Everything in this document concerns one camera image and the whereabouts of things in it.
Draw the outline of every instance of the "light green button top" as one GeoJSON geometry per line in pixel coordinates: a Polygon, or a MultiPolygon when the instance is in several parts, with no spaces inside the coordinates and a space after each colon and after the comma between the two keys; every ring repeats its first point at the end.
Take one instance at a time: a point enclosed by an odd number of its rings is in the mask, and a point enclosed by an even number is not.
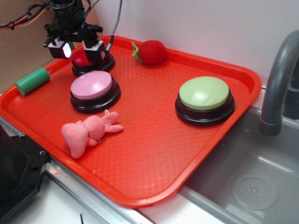
{"type": "Polygon", "coordinates": [[[228,93],[228,85],[214,77],[190,79],[179,90],[182,103],[199,111],[212,110],[223,105],[228,99],[228,93]]]}

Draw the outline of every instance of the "plush strawberry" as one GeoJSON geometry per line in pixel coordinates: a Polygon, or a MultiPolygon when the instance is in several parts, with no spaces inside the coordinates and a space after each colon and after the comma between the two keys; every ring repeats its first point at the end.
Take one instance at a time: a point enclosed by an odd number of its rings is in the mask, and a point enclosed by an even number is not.
{"type": "Polygon", "coordinates": [[[132,43],[132,46],[134,48],[132,57],[146,64],[159,64],[167,57],[166,48],[160,41],[145,41],[139,48],[135,43],[132,43]]]}

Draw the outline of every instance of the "red button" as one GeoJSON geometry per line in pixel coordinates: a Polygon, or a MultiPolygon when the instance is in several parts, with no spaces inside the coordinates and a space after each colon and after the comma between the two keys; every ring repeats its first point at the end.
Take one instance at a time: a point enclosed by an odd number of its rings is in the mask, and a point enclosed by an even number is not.
{"type": "Polygon", "coordinates": [[[90,62],[85,54],[84,50],[78,50],[73,54],[72,61],[75,65],[78,66],[88,66],[95,64],[94,62],[90,62]]]}

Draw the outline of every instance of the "orange tray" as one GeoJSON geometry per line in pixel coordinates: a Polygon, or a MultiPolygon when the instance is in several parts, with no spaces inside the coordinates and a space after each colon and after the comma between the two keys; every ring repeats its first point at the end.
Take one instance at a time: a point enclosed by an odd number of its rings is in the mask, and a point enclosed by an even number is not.
{"type": "MultiPolygon", "coordinates": [[[[109,37],[102,40],[107,44],[109,37]]],[[[121,98],[109,111],[119,113],[117,123],[124,131],[106,134],[81,158],[71,158],[60,131],[63,124],[90,116],[70,103],[70,86],[76,79],[71,60],[47,65],[50,81],[26,96],[15,86],[4,92],[0,116],[108,198],[137,208],[176,193],[259,95],[262,84],[249,69],[171,49],[162,64],[145,65],[131,57],[132,41],[116,37],[111,49],[116,65],[109,73],[121,87],[121,98]],[[179,88],[200,76],[220,78],[231,89],[235,111],[226,122],[197,127],[177,117],[179,88]]]]}

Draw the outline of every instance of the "pink button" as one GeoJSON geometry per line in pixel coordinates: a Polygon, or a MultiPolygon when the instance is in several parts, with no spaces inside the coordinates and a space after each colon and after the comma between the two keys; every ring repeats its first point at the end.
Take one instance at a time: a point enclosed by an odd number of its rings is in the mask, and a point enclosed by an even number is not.
{"type": "Polygon", "coordinates": [[[104,95],[112,86],[112,78],[105,71],[91,71],[71,84],[71,92],[78,99],[93,99],[104,95]]]}

